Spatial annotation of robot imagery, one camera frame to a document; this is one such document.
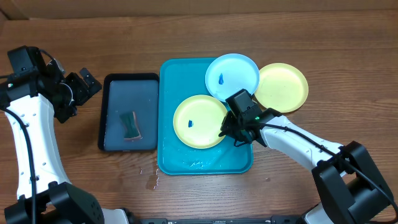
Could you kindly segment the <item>yellow-green plate front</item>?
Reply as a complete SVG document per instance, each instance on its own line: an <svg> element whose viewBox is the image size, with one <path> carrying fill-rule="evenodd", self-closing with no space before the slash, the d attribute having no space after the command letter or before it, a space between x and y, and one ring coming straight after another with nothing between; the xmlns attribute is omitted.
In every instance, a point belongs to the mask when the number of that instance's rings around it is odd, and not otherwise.
<svg viewBox="0 0 398 224"><path fill-rule="evenodd" d="M174 131L185 145L208 149L219 144L220 128L228 110L216 98L195 95L182 101L173 116Z"/></svg>

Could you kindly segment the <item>green scrubbing sponge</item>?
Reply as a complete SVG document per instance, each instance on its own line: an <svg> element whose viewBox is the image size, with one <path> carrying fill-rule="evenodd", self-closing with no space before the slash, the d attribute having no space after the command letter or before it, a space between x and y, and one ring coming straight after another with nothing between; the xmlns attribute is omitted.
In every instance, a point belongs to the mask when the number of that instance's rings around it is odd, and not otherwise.
<svg viewBox="0 0 398 224"><path fill-rule="evenodd" d="M136 139L140 139L142 137L137 124L136 113L134 111L124 113L120 115L119 118L125 130L124 133L125 140L135 141Z"/></svg>

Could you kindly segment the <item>teal plastic tray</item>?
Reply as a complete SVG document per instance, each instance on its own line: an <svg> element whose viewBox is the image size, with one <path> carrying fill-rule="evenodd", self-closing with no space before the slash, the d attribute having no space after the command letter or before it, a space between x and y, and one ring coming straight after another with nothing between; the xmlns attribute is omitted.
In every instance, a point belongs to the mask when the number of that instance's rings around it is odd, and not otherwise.
<svg viewBox="0 0 398 224"><path fill-rule="evenodd" d="M168 175L241 174L254 160L251 144L234 147L226 136L208 149L195 149L177 137L173 118L178 105L194 95L208 95L205 73L214 58L179 58L160 68L157 163Z"/></svg>

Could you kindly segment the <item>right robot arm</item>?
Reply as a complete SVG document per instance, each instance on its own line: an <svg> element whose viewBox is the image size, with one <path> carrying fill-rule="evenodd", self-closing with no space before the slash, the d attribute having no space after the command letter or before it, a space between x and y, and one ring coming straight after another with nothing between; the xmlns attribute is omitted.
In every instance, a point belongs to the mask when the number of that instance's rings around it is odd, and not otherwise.
<svg viewBox="0 0 398 224"><path fill-rule="evenodd" d="M220 134L233 138L234 146L257 141L312 173L320 203L298 223L374 223L373 218L388 206L397 208L387 182L362 144L342 145L317 137L272 108L262 111L245 89L226 103L230 111Z"/></svg>

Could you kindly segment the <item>light blue plate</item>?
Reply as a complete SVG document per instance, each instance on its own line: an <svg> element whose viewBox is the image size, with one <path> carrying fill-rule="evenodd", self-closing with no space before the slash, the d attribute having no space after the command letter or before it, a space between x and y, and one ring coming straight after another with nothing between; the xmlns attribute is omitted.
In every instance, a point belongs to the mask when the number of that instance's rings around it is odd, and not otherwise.
<svg viewBox="0 0 398 224"><path fill-rule="evenodd" d="M222 55L207 68L205 85L210 95L222 102L242 89L252 95L259 86L259 69L245 55Z"/></svg>

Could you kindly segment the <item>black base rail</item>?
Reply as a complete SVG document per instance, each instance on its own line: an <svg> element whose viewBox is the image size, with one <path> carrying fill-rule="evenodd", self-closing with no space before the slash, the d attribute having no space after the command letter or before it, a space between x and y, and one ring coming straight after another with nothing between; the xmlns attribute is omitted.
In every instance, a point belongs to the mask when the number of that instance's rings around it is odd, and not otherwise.
<svg viewBox="0 0 398 224"><path fill-rule="evenodd" d="M140 224L301 224L302 218L296 215L273 215L269 218L236 218L236 219L179 219L143 218Z"/></svg>

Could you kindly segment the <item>black plastic tray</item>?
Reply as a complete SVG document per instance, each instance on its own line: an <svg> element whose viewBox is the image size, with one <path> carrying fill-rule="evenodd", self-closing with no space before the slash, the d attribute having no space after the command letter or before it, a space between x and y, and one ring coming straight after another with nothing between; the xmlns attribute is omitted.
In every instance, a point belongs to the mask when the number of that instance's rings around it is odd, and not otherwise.
<svg viewBox="0 0 398 224"><path fill-rule="evenodd" d="M153 151L157 147L159 76L112 73L105 77L98 148L104 152ZM141 138L124 139L120 115L134 111Z"/></svg>

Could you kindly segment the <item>yellow-green plate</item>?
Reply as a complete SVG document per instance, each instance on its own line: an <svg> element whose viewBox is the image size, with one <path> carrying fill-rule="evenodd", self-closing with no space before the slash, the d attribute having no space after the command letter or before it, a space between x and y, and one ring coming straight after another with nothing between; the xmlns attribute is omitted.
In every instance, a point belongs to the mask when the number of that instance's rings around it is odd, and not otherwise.
<svg viewBox="0 0 398 224"><path fill-rule="evenodd" d="M195 95L182 101L173 116L174 131L185 145L208 149L219 144L220 128L228 110L216 98Z"/></svg>
<svg viewBox="0 0 398 224"><path fill-rule="evenodd" d="M281 113L299 109L308 97L308 82L303 73L286 63L272 63L259 71L257 101Z"/></svg>

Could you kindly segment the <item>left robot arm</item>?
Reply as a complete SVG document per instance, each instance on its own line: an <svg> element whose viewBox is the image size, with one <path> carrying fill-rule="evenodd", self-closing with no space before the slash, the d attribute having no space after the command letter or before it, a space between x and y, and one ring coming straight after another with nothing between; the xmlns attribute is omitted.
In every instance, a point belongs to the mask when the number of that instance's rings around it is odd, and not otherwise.
<svg viewBox="0 0 398 224"><path fill-rule="evenodd" d="M139 223L126 208L102 208L71 184L63 168L54 121L64 123L102 89L82 68L65 75L46 51L23 45L7 53L13 73L1 83L1 110L12 128L19 183L17 202L4 209L7 223Z"/></svg>

